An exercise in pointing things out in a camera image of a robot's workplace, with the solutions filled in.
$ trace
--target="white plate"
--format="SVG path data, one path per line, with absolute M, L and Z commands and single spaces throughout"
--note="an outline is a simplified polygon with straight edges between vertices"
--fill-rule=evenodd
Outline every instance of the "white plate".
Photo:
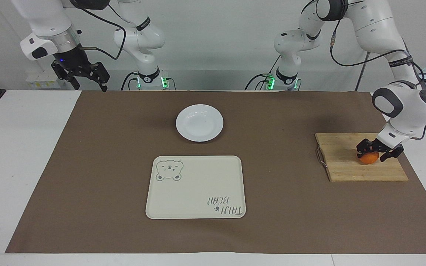
M 184 138 L 205 142 L 213 140 L 223 130 L 223 116 L 209 105 L 192 105 L 179 113 L 176 126 Z
M 237 219 L 246 213 L 236 156 L 160 156 L 152 165 L 150 219 Z

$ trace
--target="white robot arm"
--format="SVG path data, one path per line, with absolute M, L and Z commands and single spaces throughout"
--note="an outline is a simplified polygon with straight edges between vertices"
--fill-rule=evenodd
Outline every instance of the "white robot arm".
M 304 7 L 299 29 L 279 34 L 275 48 L 281 54 L 274 73 L 276 86 L 290 88 L 298 76 L 300 51 L 320 45 L 325 21 L 349 18 L 353 22 L 360 47 L 385 56 L 395 81 L 374 92 L 372 103 L 391 119 L 374 141 L 357 145 L 358 157 L 367 153 L 384 153 L 381 161 L 402 153 L 401 143 L 421 133 L 426 125 L 426 87 L 417 75 L 411 55 L 397 31 L 387 0 L 312 0 Z
M 118 0 L 121 17 L 135 27 L 126 29 L 126 40 L 123 50 L 136 61 L 139 74 L 139 86 L 143 89 L 163 89 L 164 77 L 156 63 L 155 57 L 149 49 L 158 49 L 164 46 L 164 32 L 151 24 L 151 19 L 142 5 L 141 0 Z M 114 39 L 121 47 L 123 32 L 116 30 Z
M 80 84 L 75 76 L 86 77 L 106 91 L 110 76 L 101 62 L 92 64 L 81 48 L 78 32 L 73 29 L 64 7 L 104 9 L 109 0 L 11 0 L 21 16 L 29 22 L 32 34 L 21 42 L 30 60 L 55 57 L 52 63 L 57 77 L 69 81 L 75 89 Z

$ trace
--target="bear drawing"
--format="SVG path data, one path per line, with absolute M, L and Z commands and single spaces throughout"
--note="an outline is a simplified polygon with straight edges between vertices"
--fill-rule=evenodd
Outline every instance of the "bear drawing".
M 162 181 L 166 178 L 171 178 L 175 181 L 179 181 L 182 178 L 180 172 L 184 165 L 182 161 L 166 160 L 157 163 L 157 176 L 156 180 Z

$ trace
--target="white wall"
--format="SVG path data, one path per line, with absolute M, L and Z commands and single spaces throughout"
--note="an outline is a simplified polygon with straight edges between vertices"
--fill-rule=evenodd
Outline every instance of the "white wall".
M 298 17 L 308 0 L 144 0 L 152 22 L 162 28 L 166 45 L 155 50 L 161 67 L 169 71 L 179 89 L 243 89 L 254 74 L 266 72 L 277 57 L 273 40 L 277 33 L 298 27 Z M 414 59 L 426 65 L 426 1 L 389 0 L 397 27 Z M 85 46 L 101 47 L 112 54 L 114 27 L 81 10 L 67 10 L 76 29 L 83 30 Z M 122 23 L 110 10 L 96 12 Z M 344 63 L 364 58 L 350 21 L 343 21 L 334 49 Z M 302 89 L 351 91 L 360 67 L 343 68 L 329 56 L 328 40 L 335 22 L 323 28 L 324 44 L 303 52 Z M 19 41 L 30 33 L 29 25 L 8 0 L 0 0 L 0 86 L 28 89 L 25 71 L 50 70 L 51 59 L 31 62 L 22 55 Z M 108 86 L 119 89 L 125 74 L 136 69 L 127 54 L 113 61 L 99 52 L 88 52 L 91 62 L 102 61 L 112 76 Z M 79 78 L 83 89 L 98 89 Z M 385 59 L 368 64 L 362 90 L 373 91 L 392 81 Z

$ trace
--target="wooden cutting board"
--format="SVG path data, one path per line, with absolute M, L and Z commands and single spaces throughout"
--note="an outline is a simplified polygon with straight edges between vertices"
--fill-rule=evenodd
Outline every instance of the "wooden cutting board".
M 374 140 L 376 133 L 316 133 L 318 150 L 331 182 L 408 181 L 397 158 L 365 165 L 357 158 L 356 145 Z

